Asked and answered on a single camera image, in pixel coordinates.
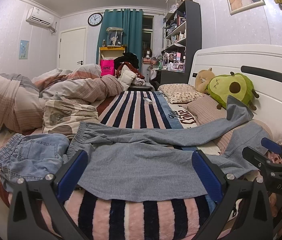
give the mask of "clock face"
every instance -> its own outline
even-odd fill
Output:
[[[88,19],[88,24],[91,26],[97,26],[102,22],[102,14],[100,13],[94,13],[92,14]]]

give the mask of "crumpled duvet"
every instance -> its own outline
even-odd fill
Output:
[[[41,127],[44,104],[29,78],[0,74],[0,130],[3,125],[17,133]]]
[[[54,69],[39,77],[0,74],[0,129],[5,125],[17,133],[40,128],[45,99],[58,94],[74,101],[93,103],[123,91],[111,75],[100,77],[96,64],[80,66],[74,71]]]

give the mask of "glass case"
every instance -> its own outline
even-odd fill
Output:
[[[106,42],[106,46],[121,47],[123,29],[118,27],[109,27],[106,29],[106,31],[108,32],[108,39]]]
[[[166,19],[169,19],[169,17],[176,11],[176,9],[181,4],[181,0],[167,0],[167,11],[166,11]]]

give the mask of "pink shopping bag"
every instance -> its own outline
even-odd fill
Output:
[[[101,76],[115,75],[114,60],[101,60]]]

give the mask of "elastic waistband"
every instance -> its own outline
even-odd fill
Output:
[[[16,133],[11,139],[0,149],[0,169],[2,168],[1,162],[8,159],[13,153],[16,147],[20,144],[24,136],[20,133]]]
[[[75,155],[77,149],[78,149],[78,144],[81,142],[82,136],[83,136],[83,132],[86,129],[88,123],[81,121],[79,124],[79,128],[77,133],[75,134],[75,136],[73,137],[68,150],[66,152],[66,155],[68,157],[68,160],[71,160],[71,158]]]

